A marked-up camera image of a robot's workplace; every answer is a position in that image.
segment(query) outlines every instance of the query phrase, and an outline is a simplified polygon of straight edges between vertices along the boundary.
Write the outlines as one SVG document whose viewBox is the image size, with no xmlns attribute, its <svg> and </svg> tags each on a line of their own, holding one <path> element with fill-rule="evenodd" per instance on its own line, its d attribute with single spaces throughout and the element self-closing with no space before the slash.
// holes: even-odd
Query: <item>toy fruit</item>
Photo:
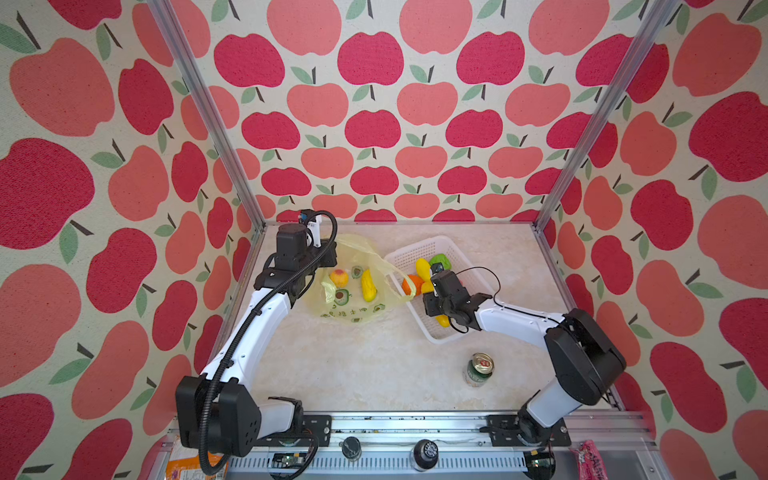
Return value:
<svg viewBox="0 0 768 480">
<path fill-rule="evenodd" d="M 416 293 L 414 293 L 414 296 L 419 296 L 422 294 L 422 283 L 424 283 L 424 280 L 422 280 L 419 276 L 416 275 L 408 275 L 408 278 L 411 279 L 413 284 L 416 287 Z M 403 279 L 402 281 L 402 291 L 406 293 L 406 295 L 411 294 L 411 287 L 408 284 L 408 280 Z"/>
<path fill-rule="evenodd" d="M 333 284 L 336 285 L 336 288 L 344 288 L 349 282 L 349 275 L 347 275 L 347 273 L 340 268 L 337 268 L 333 272 L 329 273 L 328 277 L 331 279 Z"/>
<path fill-rule="evenodd" d="M 444 270 L 450 270 L 451 269 L 451 260 L 448 260 L 448 257 L 446 257 L 444 253 L 439 253 L 439 254 L 435 255 L 429 261 L 429 265 L 434 265 L 435 263 L 442 263 L 442 268 Z"/>
<path fill-rule="evenodd" d="M 366 270 L 360 277 L 360 285 L 362 287 L 362 297 L 366 302 L 372 302 L 376 298 L 378 290 L 373 284 L 373 278 L 371 278 L 371 270 Z"/>
<path fill-rule="evenodd" d="M 349 291 L 343 288 L 338 289 L 336 291 L 336 298 L 333 301 L 336 302 L 336 305 L 346 305 L 349 302 Z"/>
<path fill-rule="evenodd" d="M 416 274 L 425 282 L 429 282 L 429 278 L 432 276 L 432 271 L 429 269 L 429 262 L 423 258 L 418 259 L 416 261 Z"/>
</svg>

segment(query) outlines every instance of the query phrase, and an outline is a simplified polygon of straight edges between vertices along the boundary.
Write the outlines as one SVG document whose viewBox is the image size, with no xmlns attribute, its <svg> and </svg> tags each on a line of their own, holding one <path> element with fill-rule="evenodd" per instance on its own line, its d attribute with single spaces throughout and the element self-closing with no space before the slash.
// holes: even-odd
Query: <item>wall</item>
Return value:
<svg viewBox="0 0 768 480">
<path fill-rule="evenodd" d="M 641 21 L 614 20 L 624 0 L 194 1 L 271 221 L 533 220 Z"/>
<path fill-rule="evenodd" d="M 627 358 L 621 398 L 676 480 L 768 478 L 766 5 L 682 4 L 649 55 L 669 51 L 647 69 L 661 89 L 612 114 L 616 154 L 553 216 L 565 282 Z"/>
<path fill-rule="evenodd" d="M 146 478 L 250 222 L 147 4 L 3 2 L 0 22 L 0 478 Z"/>
</svg>

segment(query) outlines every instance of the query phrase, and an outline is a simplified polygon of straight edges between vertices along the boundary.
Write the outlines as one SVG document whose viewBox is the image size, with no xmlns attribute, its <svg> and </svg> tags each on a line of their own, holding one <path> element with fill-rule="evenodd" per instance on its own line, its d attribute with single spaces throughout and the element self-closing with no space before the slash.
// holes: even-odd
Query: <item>green leaf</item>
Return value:
<svg viewBox="0 0 768 480">
<path fill-rule="evenodd" d="M 467 152 L 469 151 L 469 147 L 459 148 L 456 153 L 453 154 L 451 157 L 451 160 L 456 160 L 457 158 L 464 157 Z"/>
<path fill-rule="evenodd" d="M 645 257 L 648 256 L 649 247 L 650 243 L 648 242 L 648 235 L 643 233 L 640 236 L 640 239 L 637 241 L 637 249 L 640 251 L 640 256 L 643 257 L 643 260 L 645 260 Z"/>
<path fill-rule="evenodd" d="M 493 15 L 493 12 L 498 10 L 498 7 L 502 4 L 502 0 L 488 0 L 485 5 L 480 8 L 478 18 L 488 18 Z"/>
<path fill-rule="evenodd" d="M 184 329 L 184 349 L 189 350 L 190 349 L 190 342 L 192 341 L 192 333 L 190 332 L 192 330 L 190 327 L 187 327 Z"/>
<path fill-rule="evenodd" d="M 690 284 L 688 288 L 702 298 L 723 298 L 723 294 L 709 283 L 696 282 Z"/>
<path fill-rule="evenodd" d="M 143 404 L 149 402 L 149 399 L 152 398 L 152 395 L 154 395 L 154 389 L 153 388 L 146 389 L 142 393 L 139 393 L 139 396 L 136 397 L 136 399 L 134 400 L 133 404 L 131 404 L 131 410 L 138 409 Z"/>
<path fill-rule="evenodd" d="M 159 237 L 170 237 L 174 234 L 174 228 L 171 225 L 160 225 L 157 230 L 154 231 L 155 235 Z"/>
<path fill-rule="evenodd" d="M 630 113 L 632 113 L 632 99 L 627 95 L 624 99 L 624 103 L 621 105 L 621 116 L 628 121 Z"/>
<path fill-rule="evenodd" d="M 630 184 L 618 184 L 614 188 L 614 192 L 616 192 L 619 195 L 628 194 L 633 190 L 632 186 Z"/>
<path fill-rule="evenodd" d="M 355 0 L 346 10 L 346 19 L 352 20 L 353 18 L 358 18 L 365 9 L 366 0 Z"/>
<path fill-rule="evenodd" d="M 587 90 L 582 91 L 578 97 L 574 100 L 574 103 L 577 104 L 582 101 L 587 101 L 590 98 L 594 97 L 594 94 L 596 94 L 600 90 L 600 87 L 592 87 L 588 88 Z"/>
<path fill-rule="evenodd" d="M 144 311 L 147 309 L 147 291 L 143 287 L 139 287 L 139 292 L 136 294 L 136 313 L 139 316 L 144 316 Z"/>
<path fill-rule="evenodd" d="M 535 84 L 544 83 L 544 72 L 541 71 L 539 67 L 531 65 L 528 67 L 528 74 L 531 76 L 531 80 L 533 80 Z"/>
<path fill-rule="evenodd" d="M 683 5 L 680 7 L 680 11 L 677 13 L 677 21 L 675 27 L 677 27 L 677 33 L 685 35 L 685 29 L 688 28 L 688 19 L 690 18 L 690 7 Z"/>
<path fill-rule="evenodd" d="M 741 18 L 741 21 L 742 23 L 752 23 L 760 20 L 766 15 L 768 15 L 768 0 L 763 0 L 750 8 L 750 10 Z"/>
<path fill-rule="evenodd" d="M 560 158 L 563 155 L 565 155 L 565 152 L 567 152 L 567 151 L 568 151 L 567 148 L 564 148 L 562 150 L 556 150 L 552 155 L 550 155 L 549 157 L 546 157 L 544 159 L 544 161 L 557 160 L 558 158 Z"/>
<path fill-rule="evenodd" d="M 323 141 L 320 140 L 318 137 L 315 137 L 314 135 L 304 135 L 307 140 L 310 141 L 312 145 L 318 148 L 323 148 Z"/>
<path fill-rule="evenodd" d="M 107 26 L 103 23 L 96 28 L 96 46 L 101 60 L 109 58 L 109 54 L 112 52 L 112 41 L 109 38 L 109 33 L 107 33 Z"/>
<path fill-rule="evenodd" d="M 682 125 L 689 121 L 691 117 L 693 117 L 693 115 L 686 111 L 678 111 L 676 114 L 670 115 L 664 124 L 669 128 L 676 127 L 677 125 Z"/>
<path fill-rule="evenodd" d="M 640 7 L 643 6 L 644 2 L 645 0 L 631 0 L 625 6 L 621 7 L 621 10 L 619 10 L 617 14 L 614 15 L 613 19 L 624 20 L 626 17 L 635 13 L 637 10 L 640 10 Z"/>
<path fill-rule="evenodd" d="M 707 198 L 712 200 L 717 189 L 717 172 L 710 167 L 704 171 L 704 175 L 701 176 L 701 193 Z"/>
<path fill-rule="evenodd" d="M 18 53 L 34 53 L 37 48 L 26 35 L 0 23 L 0 44 Z"/>
<path fill-rule="evenodd" d="M 71 223 L 64 225 L 61 233 L 58 235 L 58 249 L 65 263 L 70 263 L 74 255 L 78 252 L 78 232 Z"/>
<path fill-rule="evenodd" d="M 168 139 L 165 136 L 165 129 L 162 127 L 157 129 L 157 144 L 160 145 L 160 153 L 165 153 L 165 147 L 168 145 Z"/>
<path fill-rule="evenodd" d="M 123 166 L 123 161 L 120 157 L 108 151 L 98 152 L 91 157 L 91 160 L 106 168 L 120 168 Z"/>
<path fill-rule="evenodd" d="M 67 380 L 72 380 L 74 377 L 79 376 L 88 368 L 91 364 L 91 359 L 77 359 L 67 365 L 62 366 L 50 382 L 49 385 L 56 385 L 57 383 L 64 383 Z"/>
<path fill-rule="evenodd" d="M 742 366 L 736 374 L 736 387 L 739 389 L 741 398 L 745 402 L 749 403 L 755 396 L 757 391 L 757 381 L 755 380 L 755 374 L 748 366 Z"/>
<path fill-rule="evenodd" d="M 255 87 L 248 87 L 245 90 L 243 90 L 243 95 L 240 97 L 240 103 L 241 104 L 247 104 L 253 101 L 253 99 L 256 98 L 256 88 Z"/>
<path fill-rule="evenodd" d="M 184 84 L 178 80 L 172 81 L 170 83 L 170 86 L 173 87 L 175 91 L 179 92 L 182 95 L 188 95 L 190 93 L 190 91 L 187 90 L 187 87 L 185 87 Z"/>
<path fill-rule="evenodd" d="M 650 332 L 647 328 L 645 328 L 642 325 L 637 325 L 636 323 L 633 323 L 632 325 L 629 325 L 629 328 L 634 332 L 635 335 L 639 336 L 642 339 L 652 339 Z"/>
<path fill-rule="evenodd" d="M 291 67 L 290 70 L 293 72 L 294 75 L 296 75 L 296 78 L 299 79 L 302 83 L 312 85 L 312 75 L 306 73 L 306 70 L 299 67 Z"/>
<path fill-rule="evenodd" d="M 411 65 L 411 73 L 417 81 L 420 81 L 423 84 L 427 83 L 427 80 L 429 79 L 427 72 L 418 65 Z"/>
<path fill-rule="evenodd" d="M 408 141 L 411 142 L 411 145 L 413 145 L 414 147 L 422 146 L 422 139 L 419 137 L 416 137 L 414 134 L 406 134 L 406 137 L 408 138 Z"/>
<path fill-rule="evenodd" d="M 352 101 L 361 101 L 363 98 L 368 96 L 368 93 L 371 91 L 370 85 L 363 85 L 362 87 L 355 90 L 355 94 L 352 96 Z"/>
<path fill-rule="evenodd" d="M 471 100 L 478 95 L 480 95 L 480 92 L 482 91 L 482 85 L 475 85 L 474 87 L 467 90 L 467 93 L 464 94 L 462 97 L 462 100 Z"/>
<path fill-rule="evenodd" d="M 216 0 L 214 7 L 210 10 L 210 20 L 212 22 L 221 22 L 230 12 L 230 3 L 227 0 Z"/>
<path fill-rule="evenodd" d="M 661 413 L 664 415 L 664 420 L 667 420 L 667 423 L 672 419 L 674 407 L 672 406 L 672 399 L 670 399 L 669 395 L 661 397 Z"/>
</svg>

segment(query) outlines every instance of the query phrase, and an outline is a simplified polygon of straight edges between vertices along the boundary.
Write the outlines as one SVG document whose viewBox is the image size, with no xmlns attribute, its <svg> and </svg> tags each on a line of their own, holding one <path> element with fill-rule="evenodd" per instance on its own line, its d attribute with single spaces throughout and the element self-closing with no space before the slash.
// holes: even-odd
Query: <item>black mounting plate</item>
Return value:
<svg viewBox="0 0 768 480">
<path fill-rule="evenodd" d="M 319 440 L 321 447 L 327 447 L 331 440 L 331 415 L 305 415 L 303 429 L 311 431 Z M 258 439 L 254 447 L 308 447 L 309 439 L 288 439 L 266 436 Z"/>
<path fill-rule="evenodd" d="M 489 427 L 496 429 L 509 430 L 513 429 L 515 425 L 515 419 L 517 415 L 488 415 L 485 417 Z M 528 447 L 521 442 L 517 436 L 496 435 L 489 433 L 491 437 L 491 444 L 494 447 Z M 565 420 L 559 419 L 557 423 L 552 426 L 552 446 L 553 447 L 570 447 L 571 436 L 568 434 L 568 430 L 565 428 Z"/>
</svg>

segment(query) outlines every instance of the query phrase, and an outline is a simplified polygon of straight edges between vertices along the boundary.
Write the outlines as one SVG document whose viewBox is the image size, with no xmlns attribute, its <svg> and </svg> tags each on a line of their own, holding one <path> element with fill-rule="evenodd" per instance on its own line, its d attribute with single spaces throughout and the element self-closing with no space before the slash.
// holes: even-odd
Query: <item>apple stem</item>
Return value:
<svg viewBox="0 0 768 480">
<path fill-rule="evenodd" d="M 645 9 L 648 7 L 648 0 L 645 0 L 645 3 L 643 4 L 643 8 L 640 9 L 640 14 L 637 16 L 640 20 L 643 19 L 643 15 L 645 15 Z"/>
<path fill-rule="evenodd" d="M 80 230 L 80 233 L 82 233 L 82 234 L 83 234 L 83 235 L 85 235 L 86 237 L 87 237 L 88 235 L 93 235 L 93 234 L 94 234 L 94 233 L 93 233 L 93 232 L 91 232 L 89 229 L 87 229 L 87 228 L 83 227 L 82 225 L 80 225 L 79 223 L 77 223 L 77 222 L 76 222 L 76 221 L 74 221 L 74 220 L 69 220 L 69 223 L 70 223 L 70 224 L 71 224 L 71 225 L 72 225 L 74 228 L 76 228 L 76 229 Z"/>
<path fill-rule="evenodd" d="M 614 108 L 614 110 L 618 110 L 619 108 L 621 108 L 621 105 L 624 103 L 624 100 L 627 100 L 627 95 L 625 95 L 624 98 L 621 99 L 621 101 L 619 102 L 618 105 L 616 105 L 616 108 Z"/>
<path fill-rule="evenodd" d="M 80 343 L 78 343 L 78 353 L 83 356 L 87 356 L 89 359 L 94 358 L 94 354 L 89 352 L 88 349 L 82 346 Z"/>
<path fill-rule="evenodd" d="M 674 102 L 672 102 L 672 105 L 670 105 L 669 110 L 667 110 L 667 114 L 664 115 L 664 118 L 661 119 L 661 123 L 664 123 L 667 121 L 667 117 L 670 116 L 670 113 L 672 113 L 672 110 L 674 110 Z"/>
<path fill-rule="evenodd" d="M 726 370 L 735 369 L 738 366 L 746 365 L 743 360 L 739 360 L 738 362 L 728 362 L 728 363 L 721 363 L 720 366 L 723 367 Z"/>
<path fill-rule="evenodd" d="M 688 180 L 696 180 L 696 179 L 697 179 L 697 178 L 698 178 L 698 177 L 699 177 L 699 176 L 700 176 L 702 173 L 704 173 L 704 171 L 705 171 L 707 168 L 709 168 L 709 167 L 710 167 L 709 165 L 704 165 L 704 166 L 703 166 L 701 169 L 699 169 L 699 171 L 698 171 L 698 172 L 696 172 L 696 173 L 695 173 L 695 174 L 694 174 L 694 175 L 693 175 L 691 178 L 689 178 Z"/>
<path fill-rule="evenodd" d="M 746 5 L 744 5 L 744 8 L 742 8 L 741 13 L 739 14 L 739 18 L 736 19 L 737 22 L 739 22 L 741 20 L 741 18 L 744 16 L 744 14 L 746 14 L 746 11 L 750 9 L 750 7 L 752 6 L 752 2 L 754 2 L 754 1 L 755 0 L 749 0 L 746 3 Z"/>
<path fill-rule="evenodd" d="M 37 38 L 35 38 L 35 36 L 32 34 L 32 30 L 29 29 L 29 27 L 27 26 L 27 22 L 24 21 L 24 19 L 22 18 L 22 14 L 20 12 L 16 12 L 16 21 L 18 22 L 19 26 L 22 27 L 22 30 L 24 30 L 24 33 L 27 34 L 27 36 L 29 37 L 29 41 L 32 42 L 35 48 L 40 50 L 40 44 L 38 43 Z"/>
<path fill-rule="evenodd" d="M 235 10 L 235 5 L 234 3 L 232 3 L 232 0 L 230 0 L 230 10 L 232 11 L 232 16 L 240 20 L 240 17 L 237 15 L 237 10 Z"/>
<path fill-rule="evenodd" d="M 120 157 L 120 160 L 125 163 L 125 157 L 123 157 L 123 152 L 120 151 L 120 148 L 118 148 L 118 143 L 114 141 L 114 138 L 112 139 L 112 148 L 114 148 L 114 151 L 118 153 L 118 157 Z"/>
<path fill-rule="evenodd" d="M 693 275 L 690 276 L 688 280 L 685 281 L 686 285 L 690 285 L 691 282 L 693 282 L 695 279 L 699 278 L 701 275 L 701 269 L 696 269 Z"/>
<path fill-rule="evenodd" d="M 670 21 L 667 22 L 665 27 L 668 27 L 668 26 L 672 25 L 672 21 L 674 20 L 675 17 L 677 17 L 677 14 L 680 13 L 680 9 L 681 8 L 683 8 L 683 4 L 682 3 L 677 6 L 677 10 L 674 11 L 674 13 L 672 14 L 672 18 L 670 18 Z"/>
<path fill-rule="evenodd" d="M 112 41 L 114 42 L 114 44 L 115 44 L 115 45 L 116 45 L 118 48 L 123 48 L 123 45 L 120 45 L 120 42 L 119 42 L 119 41 L 118 41 L 118 40 L 115 38 L 115 36 L 114 36 L 114 33 L 112 33 L 112 30 L 110 30 L 110 29 L 109 29 L 109 25 L 107 25 L 106 23 L 104 23 L 104 28 L 106 28 L 106 29 L 107 29 L 107 33 L 108 33 L 108 34 L 109 34 L 109 36 L 112 38 Z"/>
</svg>

